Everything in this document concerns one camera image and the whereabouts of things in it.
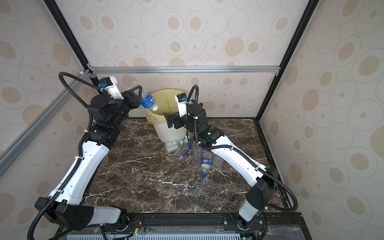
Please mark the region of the clear bottle blue cap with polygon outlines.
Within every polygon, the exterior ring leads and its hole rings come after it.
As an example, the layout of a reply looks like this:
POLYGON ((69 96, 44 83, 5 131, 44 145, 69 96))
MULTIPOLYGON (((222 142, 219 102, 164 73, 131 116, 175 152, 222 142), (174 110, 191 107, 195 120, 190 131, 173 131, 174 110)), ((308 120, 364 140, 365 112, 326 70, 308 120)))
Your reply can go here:
POLYGON ((179 149, 176 150, 176 152, 173 154, 173 158, 176 160, 176 161, 181 161, 183 158, 185 158, 190 150, 191 150, 191 147, 192 147, 192 143, 188 142, 187 144, 185 145, 182 145, 179 149))

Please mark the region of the clear bottle purple label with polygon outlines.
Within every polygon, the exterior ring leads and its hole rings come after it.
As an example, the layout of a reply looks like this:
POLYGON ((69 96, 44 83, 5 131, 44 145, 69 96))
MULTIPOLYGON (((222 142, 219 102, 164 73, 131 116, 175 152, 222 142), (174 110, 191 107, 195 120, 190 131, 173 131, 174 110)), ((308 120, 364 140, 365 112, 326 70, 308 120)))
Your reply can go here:
POLYGON ((199 145, 196 145, 194 154, 193 154, 193 162, 195 164, 201 164, 203 161, 203 156, 204 156, 205 150, 202 149, 199 145))

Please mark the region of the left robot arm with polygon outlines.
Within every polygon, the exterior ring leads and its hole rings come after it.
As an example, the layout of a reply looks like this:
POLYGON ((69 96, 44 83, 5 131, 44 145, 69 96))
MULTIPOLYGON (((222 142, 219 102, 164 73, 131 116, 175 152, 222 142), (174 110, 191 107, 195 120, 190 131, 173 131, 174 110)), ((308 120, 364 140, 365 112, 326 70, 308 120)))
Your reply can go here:
POLYGON ((107 153, 112 149, 120 134, 119 126, 128 117, 129 112, 142 103, 143 88, 133 84, 121 93, 114 77, 101 80, 94 89, 101 91, 88 105, 67 84, 65 77, 82 84, 90 83, 66 72, 59 73, 59 80, 88 111, 89 124, 78 144, 78 155, 58 186, 48 197, 40 197, 35 208, 39 213, 32 221, 27 233, 29 240, 34 239, 35 229, 42 217, 51 223, 67 228, 63 234, 87 227, 112 225, 122 231, 128 227, 127 212, 117 207, 96 207, 83 205, 82 201, 92 180, 107 153))

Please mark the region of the clear bottle pale green cap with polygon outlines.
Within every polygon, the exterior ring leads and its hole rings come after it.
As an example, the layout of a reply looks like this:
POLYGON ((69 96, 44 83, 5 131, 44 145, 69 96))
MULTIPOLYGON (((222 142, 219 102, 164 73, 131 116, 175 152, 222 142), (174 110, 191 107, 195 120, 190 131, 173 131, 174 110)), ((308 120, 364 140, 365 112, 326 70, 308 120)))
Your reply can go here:
POLYGON ((221 158, 218 155, 214 155, 213 161, 212 161, 212 168, 216 171, 220 171, 223 166, 224 159, 221 158))

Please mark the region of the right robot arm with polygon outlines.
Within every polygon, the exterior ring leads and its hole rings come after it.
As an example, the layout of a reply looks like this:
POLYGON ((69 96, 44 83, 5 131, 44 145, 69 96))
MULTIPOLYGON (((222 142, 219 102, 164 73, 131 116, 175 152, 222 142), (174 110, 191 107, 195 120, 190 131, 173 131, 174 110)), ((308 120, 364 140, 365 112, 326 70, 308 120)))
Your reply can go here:
POLYGON ((276 168, 269 167, 253 160, 231 142, 229 137, 217 127, 208 124, 206 111, 203 104, 198 102, 199 87, 193 85, 189 94, 181 93, 175 96, 178 105, 176 113, 165 113, 169 128, 186 128, 193 133, 197 145, 221 157, 233 167, 251 186, 246 194, 246 199, 239 209, 235 222, 242 230, 246 230, 255 216, 264 212, 265 207, 293 213, 298 209, 298 200, 294 193, 279 180, 276 168), (293 206, 280 208, 270 204, 270 199, 277 191, 278 186, 284 189, 291 199, 293 206))

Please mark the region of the Pocari bottle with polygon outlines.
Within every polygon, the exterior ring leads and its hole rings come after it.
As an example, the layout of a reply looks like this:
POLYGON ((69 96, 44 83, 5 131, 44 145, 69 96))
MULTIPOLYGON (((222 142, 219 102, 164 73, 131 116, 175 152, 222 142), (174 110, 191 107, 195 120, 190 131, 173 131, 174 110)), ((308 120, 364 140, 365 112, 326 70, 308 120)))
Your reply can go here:
MULTIPOLYGON (((131 82, 129 90, 133 87, 136 87, 137 85, 139 84, 136 81, 131 82)), ((154 112, 157 111, 159 107, 155 103, 155 98, 148 91, 146 91, 144 87, 142 87, 142 89, 143 91, 141 105, 146 109, 151 109, 154 112)))

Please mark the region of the Pepsi bottle blue cap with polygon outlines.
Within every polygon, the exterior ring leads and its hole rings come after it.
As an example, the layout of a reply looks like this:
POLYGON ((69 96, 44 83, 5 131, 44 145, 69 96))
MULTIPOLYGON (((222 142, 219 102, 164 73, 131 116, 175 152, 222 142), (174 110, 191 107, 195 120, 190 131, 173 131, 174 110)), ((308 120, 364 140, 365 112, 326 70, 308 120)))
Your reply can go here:
POLYGON ((211 170, 211 161, 212 155, 207 152, 203 154, 202 164, 201 164, 201 177, 206 178, 209 171, 211 170))

